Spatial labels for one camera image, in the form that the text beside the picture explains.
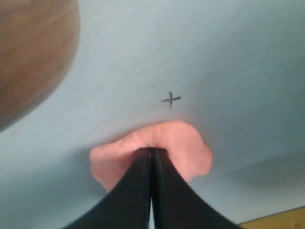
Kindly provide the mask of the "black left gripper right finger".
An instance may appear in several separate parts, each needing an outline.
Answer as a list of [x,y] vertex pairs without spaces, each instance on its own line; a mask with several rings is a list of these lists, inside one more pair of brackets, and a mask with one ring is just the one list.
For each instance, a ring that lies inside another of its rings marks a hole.
[[239,229],[203,201],[164,149],[152,149],[151,196],[156,229]]

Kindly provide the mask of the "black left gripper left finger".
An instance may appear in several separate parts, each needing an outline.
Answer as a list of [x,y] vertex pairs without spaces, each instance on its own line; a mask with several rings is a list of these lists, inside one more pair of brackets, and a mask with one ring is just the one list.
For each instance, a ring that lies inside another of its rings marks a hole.
[[136,151],[135,159],[118,184],[90,211],[67,229],[147,229],[151,192],[151,152]]

